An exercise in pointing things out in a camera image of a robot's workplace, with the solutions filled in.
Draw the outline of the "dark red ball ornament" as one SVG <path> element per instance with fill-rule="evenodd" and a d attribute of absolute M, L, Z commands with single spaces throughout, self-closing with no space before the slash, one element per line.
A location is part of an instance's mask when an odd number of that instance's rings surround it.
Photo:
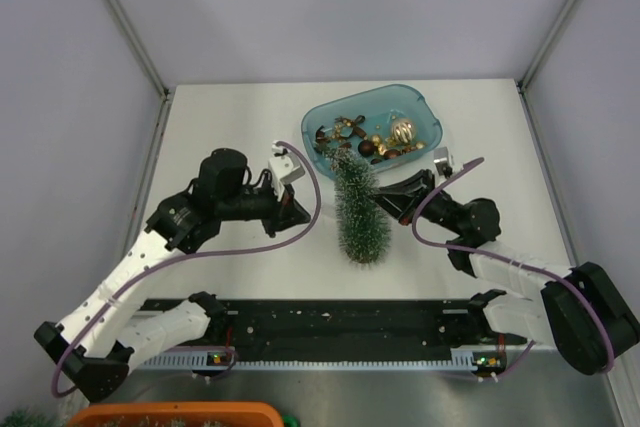
<path fill-rule="evenodd" d="M 370 140 L 362 140 L 358 145 L 358 152 L 361 156 L 368 158 L 377 152 L 377 147 Z"/>

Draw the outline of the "small green christmas tree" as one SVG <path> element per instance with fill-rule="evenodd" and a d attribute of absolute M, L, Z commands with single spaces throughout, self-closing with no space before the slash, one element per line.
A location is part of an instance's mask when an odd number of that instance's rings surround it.
<path fill-rule="evenodd" d="M 334 174 L 338 244 L 354 264 L 381 263 L 391 243 L 387 214 L 373 195 L 378 187 L 371 166 L 346 148 L 332 148 L 326 157 Z"/>

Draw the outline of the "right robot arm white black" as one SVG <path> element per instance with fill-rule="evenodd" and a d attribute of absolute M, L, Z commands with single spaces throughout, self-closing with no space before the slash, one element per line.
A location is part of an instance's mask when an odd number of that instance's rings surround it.
<path fill-rule="evenodd" d="M 452 266 L 495 288 L 473 297 L 469 335 L 487 343 L 500 333 L 526 338 L 559 352 L 584 375 L 606 373 L 615 359 L 639 343 L 639 321 L 603 267 L 555 265 L 519 253 L 499 241 L 494 201 L 455 201 L 434 174 L 377 188 L 374 201 L 401 225 L 426 219 L 454 233 L 443 243 Z"/>

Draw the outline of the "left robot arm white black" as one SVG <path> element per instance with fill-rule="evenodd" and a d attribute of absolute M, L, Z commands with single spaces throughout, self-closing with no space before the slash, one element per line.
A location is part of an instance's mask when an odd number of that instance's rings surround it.
<path fill-rule="evenodd" d="M 55 364 L 50 383 L 56 399 L 81 391 L 91 402 L 115 392 L 149 359 L 185 342 L 216 343 L 227 321 L 216 296 L 189 295 L 178 306 L 135 325 L 129 323 L 169 273 L 186 261 L 211 258 L 202 245 L 225 222 L 259 221 L 268 237 L 296 226 L 310 232 L 319 218 L 296 200 L 293 184 L 308 175 L 319 185 L 310 162 L 293 145 L 276 141 L 265 172 L 251 181 L 247 157 L 230 148 L 214 150 L 188 186 L 164 199 L 122 260 L 73 312 L 44 322 L 34 338 Z"/>

